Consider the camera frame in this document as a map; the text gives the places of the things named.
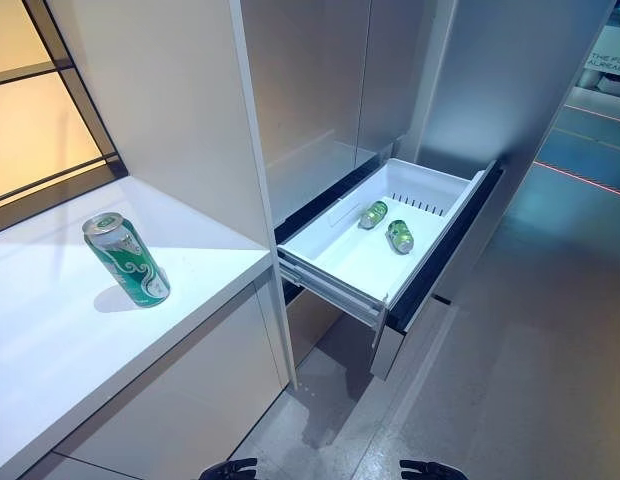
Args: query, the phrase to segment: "refrigerator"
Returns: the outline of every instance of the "refrigerator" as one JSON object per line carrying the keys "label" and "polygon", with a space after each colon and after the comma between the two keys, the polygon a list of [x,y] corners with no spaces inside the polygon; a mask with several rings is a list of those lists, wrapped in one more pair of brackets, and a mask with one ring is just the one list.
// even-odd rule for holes
{"label": "refrigerator", "polygon": [[613,3],[240,3],[282,276],[374,331],[378,377],[428,298],[454,302]]}

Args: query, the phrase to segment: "white drawer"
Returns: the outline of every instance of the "white drawer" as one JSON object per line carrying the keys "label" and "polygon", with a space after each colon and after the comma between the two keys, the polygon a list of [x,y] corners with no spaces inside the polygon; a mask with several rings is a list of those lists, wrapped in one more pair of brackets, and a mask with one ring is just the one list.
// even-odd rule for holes
{"label": "white drawer", "polygon": [[[279,243],[283,276],[369,325],[377,332],[373,348],[387,343],[386,328],[400,345],[500,175],[496,162],[466,180],[390,159]],[[376,200],[388,206],[386,216],[372,230],[359,228],[361,214]],[[397,219],[414,237],[407,255],[386,237]],[[385,357],[373,363],[381,377],[394,360]]]}

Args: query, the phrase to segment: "vent slot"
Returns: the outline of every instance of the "vent slot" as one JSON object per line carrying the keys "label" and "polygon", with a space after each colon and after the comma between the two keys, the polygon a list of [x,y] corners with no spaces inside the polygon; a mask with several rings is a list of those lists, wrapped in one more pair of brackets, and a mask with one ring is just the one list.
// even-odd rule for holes
{"label": "vent slot", "polygon": [[430,205],[429,203],[423,202],[417,198],[411,198],[409,195],[404,195],[403,193],[392,193],[392,199],[398,202],[403,202],[406,205],[410,205],[412,207],[418,208],[419,210],[424,210],[433,215],[437,215],[442,217],[445,213],[443,208],[439,208],[436,205]]}

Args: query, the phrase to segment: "white countertop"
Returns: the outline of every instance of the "white countertop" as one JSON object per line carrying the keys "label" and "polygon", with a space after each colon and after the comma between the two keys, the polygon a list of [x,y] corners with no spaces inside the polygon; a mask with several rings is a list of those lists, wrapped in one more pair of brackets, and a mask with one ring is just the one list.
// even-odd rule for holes
{"label": "white countertop", "polygon": [[[138,308],[84,244],[132,221],[171,284]],[[0,479],[16,478],[271,265],[269,252],[132,177],[0,232]]]}

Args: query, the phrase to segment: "can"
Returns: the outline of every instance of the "can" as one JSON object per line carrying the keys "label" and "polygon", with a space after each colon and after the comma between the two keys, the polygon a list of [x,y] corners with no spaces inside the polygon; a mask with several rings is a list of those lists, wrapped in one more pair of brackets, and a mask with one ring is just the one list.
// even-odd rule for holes
{"label": "can", "polygon": [[377,200],[370,207],[363,212],[361,219],[359,220],[359,226],[370,230],[379,224],[383,217],[388,213],[388,206],[382,201]]}
{"label": "can", "polygon": [[116,212],[83,224],[83,239],[134,303],[152,307],[170,294],[165,273],[157,266],[129,220]]}
{"label": "can", "polygon": [[388,225],[388,238],[399,253],[409,253],[414,247],[414,238],[403,220],[394,220]]}

